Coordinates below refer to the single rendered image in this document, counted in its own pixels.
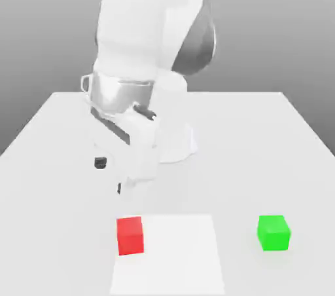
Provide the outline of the small red cube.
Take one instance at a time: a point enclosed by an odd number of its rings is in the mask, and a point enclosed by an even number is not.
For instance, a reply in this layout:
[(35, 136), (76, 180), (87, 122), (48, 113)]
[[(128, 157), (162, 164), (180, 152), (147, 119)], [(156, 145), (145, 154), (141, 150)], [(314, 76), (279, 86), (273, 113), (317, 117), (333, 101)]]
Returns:
[(118, 254), (131, 255), (144, 252), (143, 224), (140, 216), (116, 220)]

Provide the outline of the small green cube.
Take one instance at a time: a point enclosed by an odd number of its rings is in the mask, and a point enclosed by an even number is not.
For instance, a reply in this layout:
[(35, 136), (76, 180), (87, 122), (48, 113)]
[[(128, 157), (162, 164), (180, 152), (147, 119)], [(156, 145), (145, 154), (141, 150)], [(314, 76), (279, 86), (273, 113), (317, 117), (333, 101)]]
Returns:
[(264, 251), (286, 251), (291, 229), (283, 215), (260, 215), (256, 234)]

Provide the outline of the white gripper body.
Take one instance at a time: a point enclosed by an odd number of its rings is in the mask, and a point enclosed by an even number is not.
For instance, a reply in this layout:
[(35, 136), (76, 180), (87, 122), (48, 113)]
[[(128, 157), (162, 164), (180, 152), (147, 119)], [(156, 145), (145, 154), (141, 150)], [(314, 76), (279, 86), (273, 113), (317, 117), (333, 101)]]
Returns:
[(159, 148), (159, 118), (153, 112), (146, 117), (135, 109), (115, 117), (101, 115), (92, 107), (90, 135), (97, 150), (105, 153), (119, 181), (150, 181), (156, 177)]

